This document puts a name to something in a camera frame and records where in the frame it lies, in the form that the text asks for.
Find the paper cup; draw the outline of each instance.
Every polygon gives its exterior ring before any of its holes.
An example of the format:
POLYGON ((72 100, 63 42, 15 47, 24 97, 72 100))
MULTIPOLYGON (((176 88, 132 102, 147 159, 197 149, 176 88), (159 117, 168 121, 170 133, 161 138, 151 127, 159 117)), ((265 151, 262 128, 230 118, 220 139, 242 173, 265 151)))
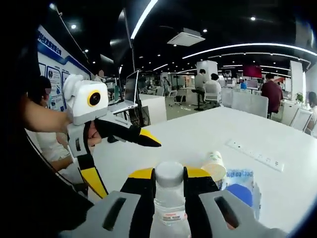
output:
POLYGON ((207 171, 212 180, 217 184, 217 187, 221 189, 222 179, 226 175, 226 168, 223 165, 223 160, 218 151, 210 152, 207 154, 207 162, 202 169, 207 171))

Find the human hand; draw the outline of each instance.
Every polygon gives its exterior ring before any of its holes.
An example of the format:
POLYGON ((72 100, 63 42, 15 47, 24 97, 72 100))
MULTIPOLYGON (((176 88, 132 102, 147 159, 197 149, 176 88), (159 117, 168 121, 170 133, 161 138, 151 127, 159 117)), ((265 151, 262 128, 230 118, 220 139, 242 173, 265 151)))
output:
POLYGON ((95 122, 92 121, 88 130, 88 145, 95 146, 101 142, 101 139, 102 138, 95 127, 95 122))

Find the camera lens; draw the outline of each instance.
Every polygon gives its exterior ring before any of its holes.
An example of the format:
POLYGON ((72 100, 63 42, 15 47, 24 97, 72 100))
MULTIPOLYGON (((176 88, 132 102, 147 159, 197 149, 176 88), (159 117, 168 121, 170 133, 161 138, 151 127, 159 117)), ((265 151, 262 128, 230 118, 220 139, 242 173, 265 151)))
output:
POLYGON ((93 93, 89 98, 89 103, 91 106, 95 106, 100 101, 100 93, 93 93))

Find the air conditioning unit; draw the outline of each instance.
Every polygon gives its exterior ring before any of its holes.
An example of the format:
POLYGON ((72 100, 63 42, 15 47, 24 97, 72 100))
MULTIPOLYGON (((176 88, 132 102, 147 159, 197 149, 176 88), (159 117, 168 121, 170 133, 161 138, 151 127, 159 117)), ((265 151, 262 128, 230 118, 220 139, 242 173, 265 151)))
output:
POLYGON ((168 44, 179 45, 179 46, 192 46, 204 40, 205 38, 201 37, 198 31, 193 31, 193 30, 184 28, 181 33, 179 33, 177 36, 169 40, 168 44))

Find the white camera housing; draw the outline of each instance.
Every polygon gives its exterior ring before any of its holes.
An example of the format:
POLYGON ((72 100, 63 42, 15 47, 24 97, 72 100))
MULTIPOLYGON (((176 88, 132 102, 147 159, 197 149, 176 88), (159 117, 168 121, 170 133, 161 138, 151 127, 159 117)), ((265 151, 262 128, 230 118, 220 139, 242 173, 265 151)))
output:
POLYGON ((71 74, 64 83, 68 116, 74 125, 81 125, 107 114, 108 89, 102 82, 84 80, 71 74))

